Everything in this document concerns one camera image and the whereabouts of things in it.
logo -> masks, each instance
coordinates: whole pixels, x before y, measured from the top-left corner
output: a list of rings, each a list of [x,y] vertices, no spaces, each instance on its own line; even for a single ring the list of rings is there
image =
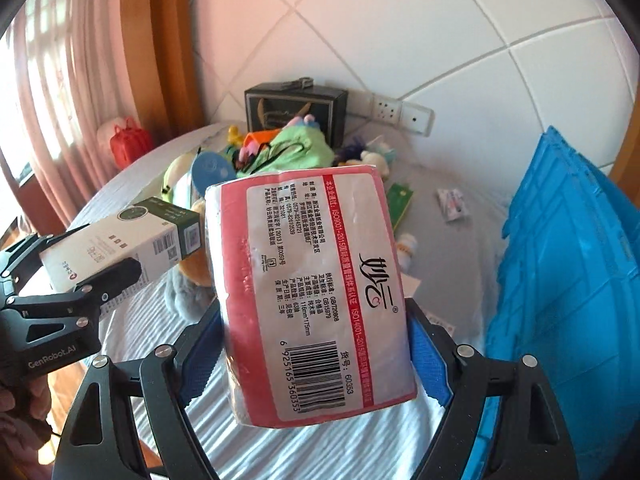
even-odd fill
[[[118,213],[118,218],[125,222],[142,218],[149,212],[149,209],[141,205],[135,205],[133,207],[127,207],[124,211]]]
[[[377,308],[380,305],[393,308],[394,312],[398,311],[398,307],[394,305],[394,298],[391,295],[391,288],[388,285],[389,274],[386,272],[386,260],[384,258],[369,258],[367,260],[360,257],[360,273],[367,278],[371,284],[364,289],[364,295],[367,303],[371,308]]]
[[[76,345],[71,345],[71,346],[68,346],[66,349],[63,348],[61,350],[58,350],[57,352],[53,352],[53,354],[42,356],[42,359],[38,359],[37,361],[30,361],[28,363],[28,366],[31,369],[37,368],[39,366],[43,366],[47,363],[50,363],[52,361],[56,361],[61,357],[66,357],[68,355],[71,355],[75,353],[77,350],[78,349],[76,348]]]
[[[69,264],[67,262],[62,262],[62,268],[66,270],[66,273],[69,275],[69,279],[71,281],[78,277],[78,275],[71,270],[71,267],[69,267]]]

electrical outlet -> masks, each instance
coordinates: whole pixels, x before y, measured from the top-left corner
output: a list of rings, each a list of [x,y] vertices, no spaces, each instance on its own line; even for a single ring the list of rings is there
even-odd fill
[[[396,126],[400,120],[401,109],[402,102],[392,99],[391,97],[374,95],[371,117],[374,121]]]
[[[347,113],[358,117],[371,117],[373,106],[373,94],[366,90],[348,90]]]
[[[433,119],[434,113],[430,108],[413,103],[403,103],[399,126],[403,130],[427,137],[431,131]]]

barcode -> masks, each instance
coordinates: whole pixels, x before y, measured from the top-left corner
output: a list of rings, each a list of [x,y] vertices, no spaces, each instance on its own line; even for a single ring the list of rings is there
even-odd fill
[[[162,251],[165,251],[169,247],[173,247],[174,245],[174,232],[171,231],[154,240],[154,252],[156,253],[156,256],[158,256],[158,254],[160,254]]]
[[[287,348],[300,413],[344,406],[344,383],[335,341]]]
[[[184,230],[184,248],[187,254],[200,248],[200,222]]]

small package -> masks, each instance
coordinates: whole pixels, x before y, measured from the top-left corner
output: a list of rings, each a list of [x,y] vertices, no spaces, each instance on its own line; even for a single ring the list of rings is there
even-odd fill
[[[148,198],[103,218],[42,252],[54,292],[68,292],[101,270],[133,257],[140,279],[100,308],[106,316],[123,300],[158,279],[200,248],[200,215],[159,198]]]
[[[207,243],[242,424],[319,424],[413,399],[404,295],[370,166],[210,187]]]
[[[439,189],[437,193],[442,214],[447,222],[453,222],[458,218],[469,216],[465,199],[459,189]]]

blue gripper pad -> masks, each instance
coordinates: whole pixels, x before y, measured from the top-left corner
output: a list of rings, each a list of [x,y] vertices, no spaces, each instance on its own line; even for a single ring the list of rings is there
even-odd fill
[[[446,407],[453,393],[447,381],[447,367],[444,360],[418,321],[409,318],[407,330],[411,360],[422,381],[424,391],[428,396],[436,399],[441,406]],[[178,394],[181,406],[187,407],[193,399],[204,392],[222,352],[223,335],[222,317],[218,311],[182,366],[182,388]]]
[[[415,371],[422,381],[424,391],[446,408],[453,393],[447,380],[447,366],[440,353],[425,332],[422,325],[413,317],[409,317],[407,331],[409,334],[409,352]]]
[[[182,364],[182,388],[178,393],[181,406],[187,407],[203,394],[222,352],[223,341],[224,327],[218,310]]]

